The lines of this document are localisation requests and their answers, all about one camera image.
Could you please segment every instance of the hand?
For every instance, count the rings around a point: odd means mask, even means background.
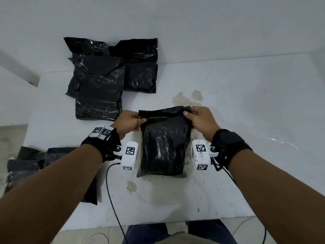
[[[131,131],[139,131],[140,125],[145,123],[147,119],[138,119],[138,112],[124,110],[111,127],[116,128],[120,136],[120,140],[124,139],[125,135]]]
[[[193,106],[191,110],[193,113],[184,111],[184,116],[192,121],[193,127],[202,133],[207,141],[212,142],[213,135],[221,128],[215,121],[211,111],[209,108],[202,106]]]

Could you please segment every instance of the person's left hand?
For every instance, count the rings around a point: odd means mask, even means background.
[[[111,125],[116,128],[116,132],[120,136],[120,140],[124,139],[125,135],[131,131],[139,131],[140,125],[145,123],[147,119],[138,119],[138,112],[124,110]]]

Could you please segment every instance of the black wrist strap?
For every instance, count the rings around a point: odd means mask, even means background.
[[[119,134],[116,132],[116,128],[111,131],[110,137],[108,140],[102,140],[100,138],[87,137],[82,143],[89,144],[99,150],[102,155],[103,162],[112,161],[116,159],[116,155],[113,154],[113,151],[116,150],[117,145],[121,145]]]
[[[228,169],[232,158],[238,152],[245,149],[253,151],[239,135],[227,129],[219,129],[215,132],[211,146],[214,146],[215,151],[219,152],[216,158],[217,162],[226,169]]]

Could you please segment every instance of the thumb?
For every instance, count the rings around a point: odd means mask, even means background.
[[[187,112],[187,111],[184,111],[183,114],[187,119],[189,119],[189,120],[191,120],[193,122],[193,118],[195,117],[194,114],[192,114],[190,112]]]
[[[143,118],[143,119],[137,119],[137,120],[136,120],[136,124],[137,124],[137,125],[141,125],[141,124],[144,124],[146,121],[147,121],[146,118]]]

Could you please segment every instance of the person's leg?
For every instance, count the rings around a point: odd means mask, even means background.
[[[127,244],[154,244],[169,236],[165,223],[132,225],[125,234]]]
[[[237,244],[220,219],[190,221],[188,227],[188,233],[191,235],[209,239],[219,244]]]

